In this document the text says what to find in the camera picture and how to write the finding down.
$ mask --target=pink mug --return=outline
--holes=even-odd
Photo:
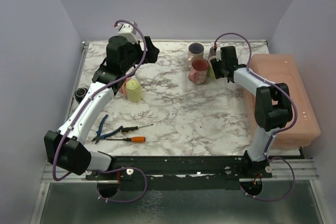
[[[209,63],[203,58],[195,59],[191,64],[191,72],[188,79],[195,84],[203,84],[208,74]]]

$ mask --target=cable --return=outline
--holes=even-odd
[[[134,199],[129,199],[129,200],[116,200],[116,199],[111,199],[111,198],[104,198],[104,197],[102,197],[102,196],[100,195],[99,189],[97,188],[97,193],[98,193],[98,195],[99,195],[98,199],[102,198],[102,199],[104,199],[106,202],[107,202],[107,201],[111,201],[111,202],[116,202],[116,203],[131,203],[131,202],[137,201],[138,199],[142,198],[142,197],[145,195],[145,193],[146,193],[146,191],[147,191],[147,178],[146,178],[146,174],[145,174],[142,170],[140,170],[139,168],[136,168],[136,167],[126,167],[126,168],[119,168],[119,169],[115,169],[115,170],[107,170],[107,171],[104,171],[104,172],[103,172],[103,171],[98,171],[98,172],[99,172],[99,173],[104,173],[104,174],[106,174],[106,173],[115,173],[115,172],[119,172],[119,171],[121,171],[121,170],[127,170],[127,169],[137,170],[138,172],[141,173],[141,175],[142,175],[143,178],[145,179],[145,186],[144,186],[144,188],[143,188],[142,193],[141,193],[139,196],[137,196],[137,198],[134,198]]]
[[[126,24],[129,24],[131,25],[135,30],[137,30],[137,32],[139,33],[139,35],[141,36],[141,39],[143,41],[143,55],[142,55],[142,58],[139,62],[139,64],[128,74],[126,74],[125,76],[119,78],[118,80],[115,80],[115,81],[111,81],[110,83],[106,84],[105,86],[103,86],[102,88],[98,89],[95,93],[93,93],[91,95],[91,98],[94,99],[95,96],[100,93],[102,90],[106,89],[106,88],[109,88],[111,87],[112,85],[116,84],[117,82],[119,81],[122,81],[124,79],[126,79],[127,77],[130,77],[132,76],[137,70],[138,68],[142,65],[143,61],[145,60],[145,57],[146,57],[146,48],[147,48],[147,44],[146,44],[146,40],[145,40],[145,37],[143,36],[142,32],[138,29],[137,26],[135,26],[133,23],[127,21],[127,20],[124,20],[124,19],[119,19],[117,20],[115,23],[114,23],[114,27],[117,26],[118,23],[126,23]],[[70,133],[71,131],[71,128],[74,126],[74,124],[77,122],[78,118],[80,117],[80,115],[82,114],[83,110],[87,107],[87,105],[91,102],[91,99],[88,99],[86,100],[86,102],[83,104],[83,106],[80,108],[80,110],[78,111],[77,115],[75,116],[75,118],[73,119],[73,121],[70,123],[69,125],[69,128],[65,131],[64,135],[62,136],[58,146],[57,146],[57,149],[56,149],[56,152],[55,152],[55,157],[54,157],[54,161],[52,163],[52,171],[53,171],[53,179],[55,181],[61,181],[62,179],[66,178],[67,176],[69,176],[71,174],[71,172],[68,172],[67,174],[63,175],[62,177],[58,178],[56,176],[56,164],[57,164],[57,160],[58,160],[58,155],[59,155],[59,152],[61,150],[61,147],[67,137],[67,135]]]
[[[293,170],[293,168],[291,167],[291,165],[290,165],[284,158],[282,158],[282,157],[274,157],[274,158],[272,158],[272,159],[268,159],[268,158],[267,158],[268,162],[270,162],[270,163],[271,163],[272,161],[276,160],[276,159],[279,159],[279,160],[284,161],[284,162],[288,165],[290,171],[292,172],[293,183],[292,183],[292,186],[291,186],[291,188],[289,189],[289,191],[288,191],[285,195],[283,195],[283,196],[281,196],[281,197],[279,197],[279,198],[275,198],[275,199],[265,199],[265,198],[260,198],[260,197],[253,196],[253,195],[247,193],[247,192],[243,189],[243,187],[240,186],[240,189],[245,193],[245,195],[246,195],[247,197],[250,197],[250,198],[252,198],[252,199],[256,199],[256,200],[260,200],[260,201],[274,202],[274,201],[280,201],[280,200],[286,199],[286,198],[289,197],[289,195],[291,195],[291,194],[293,193],[294,188],[295,188],[295,184],[296,184],[294,170]]]
[[[240,187],[244,192],[245,192],[245,195],[250,197],[250,198],[253,198],[253,199],[257,199],[257,200],[261,200],[261,201],[279,201],[279,200],[282,200],[282,199],[285,199],[287,198],[294,190],[294,187],[295,187],[295,183],[296,183],[296,180],[295,180],[295,175],[294,175],[294,170],[293,168],[291,167],[291,165],[285,160],[283,159],[282,157],[274,157],[272,159],[268,159],[268,149],[272,143],[272,140],[274,138],[274,136],[280,132],[283,132],[283,131],[286,131],[286,130],[289,130],[291,129],[297,122],[298,120],[298,109],[294,103],[294,101],[292,100],[292,98],[286,93],[284,92],[284,90],[282,90],[280,87],[278,87],[277,85],[275,85],[273,82],[270,82],[268,80],[266,80],[265,78],[261,77],[260,75],[254,73],[251,69],[250,69],[250,62],[251,62],[251,58],[252,58],[252,48],[251,48],[251,44],[250,42],[242,35],[238,34],[238,33],[225,33],[225,34],[222,34],[220,35],[214,42],[214,49],[217,49],[217,41],[222,38],[223,36],[225,35],[236,35],[236,36],[239,36],[240,38],[242,38],[246,43],[247,43],[247,46],[248,46],[248,49],[249,49],[249,56],[248,56],[248,61],[247,61],[247,65],[246,65],[246,69],[247,69],[247,72],[250,73],[252,76],[254,76],[255,78],[257,78],[259,81],[262,81],[274,88],[276,88],[279,92],[281,92],[291,103],[291,105],[293,106],[293,109],[294,109],[294,119],[292,121],[292,123],[288,126],[288,127],[285,127],[283,129],[279,129],[277,131],[274,131],[273,134],[269,137],[267,143],[266,143],[266,146],[265,146],[265,149],[264,149],[264,154],[266,156],[266,159],[268,162],[272,162],[276,159],[280,159],[282,161],[284,161],[288,166],[289,166],[289,169],[290,171],[292,172],[292,175],[293,175],[293,183],[292,183],[292,186],[290,188],[290,190],[282,197],[280,198],[276,198],[276,199],[263,199],[263,198],[259,198],[259,197],[256,197],[256,196],[252,196],[250,194],[248,194],[243,188],[242,186]]]

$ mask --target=white wall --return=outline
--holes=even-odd
[[[145,35],[215,39],[235,31],[270,39],[293,0],[61,0],[84,40],[107,40],[114,21],[135,20]]]
[[[336,0],[294,0],[270,41],[295,56],[321,136],[308,148],[336,221]]]
[[[61,124],[81,39],[60,0],[0,0],[0,222],[28,223]]]

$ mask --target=glass panel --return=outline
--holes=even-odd
[[[291,182],[266,182],[260,196],[278,197]],[[131,199],[139,192],[120,192]],[[279,202],[247,198],[241,191],[148,191],[130,204],[98,200],[95,183],[50,184],[41,223],[322,223],[309,181],[298,181],[294,193]]]

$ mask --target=mug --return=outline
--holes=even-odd
[[[192,43],[188,47],[188,59],[186,62],[186,68],[191,68],[191,63],[198,58],[203,58],[204,47],[200,43]]]
[[[209,63],[206,59],[195,59],[192,62],[191,72],[188,79],[195,84],[203,84],[208,74]]]

